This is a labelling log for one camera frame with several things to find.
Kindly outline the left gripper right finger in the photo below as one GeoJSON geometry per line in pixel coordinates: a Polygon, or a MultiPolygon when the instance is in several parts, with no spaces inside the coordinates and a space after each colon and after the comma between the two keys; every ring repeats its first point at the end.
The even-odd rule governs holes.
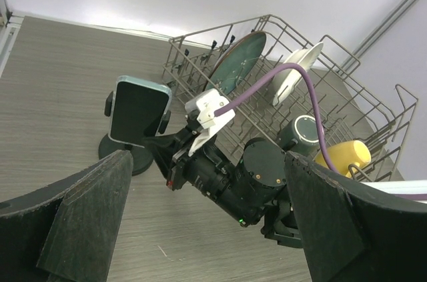
{"type": "Polygon", "coordinates": [[[284,173],[313,281],[426,280],[426,204],[291,151],[284,173]]]}

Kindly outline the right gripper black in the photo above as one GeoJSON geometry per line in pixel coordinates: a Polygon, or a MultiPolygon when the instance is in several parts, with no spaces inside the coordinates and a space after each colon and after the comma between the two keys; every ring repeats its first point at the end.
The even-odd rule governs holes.
{"type": "Polygon", "coordinates": [[[183,170],[189,161],[189,148],[200,132],[200,128],[185,127],[176,134],[144,137],[141,140],[144,147],[154,148],[154,161],[172,191],[181,189],[187,181],[183,170]]]}

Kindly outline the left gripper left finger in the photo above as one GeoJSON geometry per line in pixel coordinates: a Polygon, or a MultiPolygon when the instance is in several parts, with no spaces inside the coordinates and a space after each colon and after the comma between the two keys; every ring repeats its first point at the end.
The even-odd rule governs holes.
{"type": "Polygon", "coordinates": [[[132,170],[131,154],[116,151],[1,202],[1,280],[106,281],[132,170]]]}

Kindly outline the black smartphone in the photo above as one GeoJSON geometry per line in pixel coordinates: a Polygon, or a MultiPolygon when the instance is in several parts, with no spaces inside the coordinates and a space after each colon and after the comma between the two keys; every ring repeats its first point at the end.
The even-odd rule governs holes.
{"type": "Polygon", "coordinates": [[[143,147],[157,135],[169,109],[172,90],[164,84],[121,75],[117,78],[110,113],[111,140],[143,147]]]}

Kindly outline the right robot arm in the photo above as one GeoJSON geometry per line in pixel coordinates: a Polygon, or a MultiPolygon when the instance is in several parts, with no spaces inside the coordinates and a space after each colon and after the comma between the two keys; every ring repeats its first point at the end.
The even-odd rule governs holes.
{"type": "Polygon", "coordinates": [[[212,137],[194,153],[191,145],[201,133],[184,127],[171,135],[146,137],[166,185],[172,190],[189,183],[242,227],[263,221],[261,233],[278,245],[302,248],[286,184],[285,153],[261,137],[250,139],[233,164],[212,137]]]}

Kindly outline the teal ceramic plate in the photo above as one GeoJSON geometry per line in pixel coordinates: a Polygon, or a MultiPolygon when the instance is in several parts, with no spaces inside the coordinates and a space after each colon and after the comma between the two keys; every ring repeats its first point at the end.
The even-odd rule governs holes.
{"type": "Polygon", "coordinates": [[[266,33],[255,31],[241,38],[218,59],[204,91],[217,88],[230,94],[254,68],[266,45],[266,33]]]}

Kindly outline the dark green mug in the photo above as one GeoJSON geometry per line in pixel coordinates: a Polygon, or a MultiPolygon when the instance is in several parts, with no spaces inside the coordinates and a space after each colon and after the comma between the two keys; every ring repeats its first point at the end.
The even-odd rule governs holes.
{"type": "Polygon", "coordinates": [[[311,115],[293,118],[279,133],[278,145],[284,151],[293,151],[308,157],[319,146],[316,120],[311,115]]]}

